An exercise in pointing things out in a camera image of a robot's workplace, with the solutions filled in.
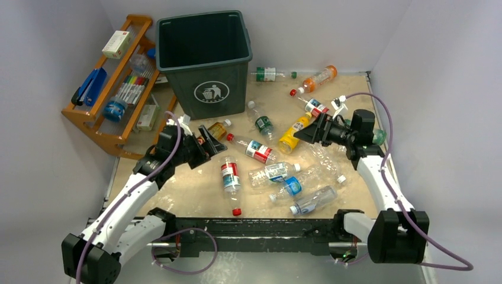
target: trash bin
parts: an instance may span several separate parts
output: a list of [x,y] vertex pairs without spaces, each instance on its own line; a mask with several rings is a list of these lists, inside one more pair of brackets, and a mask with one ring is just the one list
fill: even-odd
[[193,120],[244,111],[253,53],[240,11],[161,19],[156,37],[157,69]]

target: beige tabletop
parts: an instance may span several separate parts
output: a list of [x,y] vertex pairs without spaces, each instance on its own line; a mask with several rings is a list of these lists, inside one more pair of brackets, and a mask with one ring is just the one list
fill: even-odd
[[[271,119],[276,130],[282,135],[302,114],[302,108],[296,104],[296,99],[289,97],[289,91],[296,88],[301,79],[290,80],[288,82],[249,82],[247,85],[246,101],[254,100],[262,107],[267,116]],[[330,101],[340,95],[348,95],[355,92],[368,92],[366,76],[338,76],[333,82],[325,84],[322,88],[311,93],[322,104],[331,107]],[[163,88],[155,91],[157,96],[172,96],[172,90]],[[349,117],[352,111],[358,108],[375,111],[372,100],[368,96],[356,96],[347,101]],[[175,114],[182,115],[183,110],[180,105],[176,106]],[[216,121],[230,119],[232,126],[229,132],[235,135],[244,135],[266,144],[265,139],[258,133],[254,125],[249,121],[246,113],[229,115],[220,118],[192,121],[190,127],[196,130],[201,124],[209,127]],[[179,217],[231,217],[231,208],[227,203],[226,196],[222,189],[219,159],[226,155],[232,155],[237,159],[239,176],[242,184],[242,215],[243,218],[292,218],[289,206],[293,200],[281,202],[274,205],[268,195],[276,191],[277,186],[253,189],[250,187],[247,173],[250,170],[263,167],[264,164],[253,160],[234,145],[227,141],[224,143],[229,148],[226,152],[213,157],[213,159],[198,168],[191,170],[187,164],[176,168],[175,175],[169,179],[163,188],[147,202],[139,211],[138,216],[144,216],[148,210],[154,207],[163,208]],[[277,149],[276,145],[267,145]],[[377,212],[373,199],[362,178],[354,171],[350,162],[345,158],[344,153],[337,151],[337,146],[332,145],[327,148],[329,152],[340,163],[342,173],[347,177],[345,186],[335,185],[330,180],[319,180],[317,187],[304,188],[300,195],[305,195],[317,188],[325,185],[332,185],[338,193],[337,199],[323,208],[316,209],[310,215],[302,218],[333,218],[333,215],[340,208],[361,209],[371,218],[376,218]],[[291,155],[283,154],[283,158],[289,163],[299,163],[303,169],[318,164],[308,147],[300,141],[298,147]],[[120,159],[115,174],[114,183],[110,193],[110,200],[115,198],[119,191],[126,184],[132,169],[136,164],[135,160]]]

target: small box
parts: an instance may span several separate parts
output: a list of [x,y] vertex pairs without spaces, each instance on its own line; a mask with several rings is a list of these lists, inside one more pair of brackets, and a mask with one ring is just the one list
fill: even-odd
[[115,31],[103,48],[103,54],[108,58],[119,59],[129,48],[131,35],[128,31]]
[[145,105],[141,111],[140,118],[136,126],[139,130],[152,130],[155,119],[157,118],[157,112],[159,107],[156,105]]

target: wooden rack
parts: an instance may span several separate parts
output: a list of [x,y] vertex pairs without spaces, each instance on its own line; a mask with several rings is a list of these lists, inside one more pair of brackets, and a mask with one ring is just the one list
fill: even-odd
[[[101,91],[99,98],[96,100],[96,103],[91,108],[89,106],[75,106],[72,103],[69,103],[68,106],[61,111],[61,113],[75,126],[77,126],[85,135],[87,135],[92,141],[94,141],[97,145],[99,145],[105,152],[112,156],[117,157],[126,157],[130,159],[140,159],[143,157],[144,153],[132,153],[130,151],[125,151],[123,149],[124,145],[127,144],[127,139],[129,138],[129,134],[131,134],[138,117],[145,105],[147,98],[150,94],[150,91],[155,84],[155,81],[159,75],[159,71],[157,69],[154,70],[147,86],[144,89],[143,94],[141,95],[137,105],[135,108],[129,110],[129,114],[124,115],[122,118],[120,125],[114,125],[112,127],[115,128],[114,131],[107,131],[106,128],[103,127],[105,122],[105,117],[101,114],[104,106],[107,104],[110,97],[114,96],[118,91],[121,83],[124,79],[131,74],[132,70],[128,67],[129,58],[134,53],[144,54],[149,49],[155,47],[154,42],[150,41],[145,37],[146,31],[152,25],[152,19],[148,16],[143,15],[128,15],[127,20],[124,25],[120,28],[121,31],[129,31],[131,32],[131,44],[127,50],[127,52],[123,55],[122,59],[115,71],[111,76],[108,77],[108,82],[105,83],[103,90]],[[103,67],[105,62],[107,61],[107,57],[104,55],[98,60],[98,63],[94,66],[94,68]],[[167,110],[173,110],[176,104],[176,97],[173,96],[173,99],[170,101],[167,106]],[[158,129],[158,131],[162,130],[162,126],[165,125],[165,119],[162,118],[162,125]]]

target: gray wall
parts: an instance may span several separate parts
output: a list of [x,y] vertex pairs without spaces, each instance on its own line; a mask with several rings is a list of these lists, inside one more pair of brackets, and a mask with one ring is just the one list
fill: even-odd
[[[114,28],[127,14],[161,18],[237,9],[254,58],[250,67],[371,70],[411,0],[101,0]],[[148,35],[153,36],[153,29]]]
[[[401,188],[430,236],[473,262],[443,283],[500,283],[500,1],[413,1],[375,66]],[[435,262],[455,262],[431,249]]]
[[111,24],[99,0],[18,0],[0,26],[0,282],[67,282],[61,241],[96,216],[113,159],[60,112]]

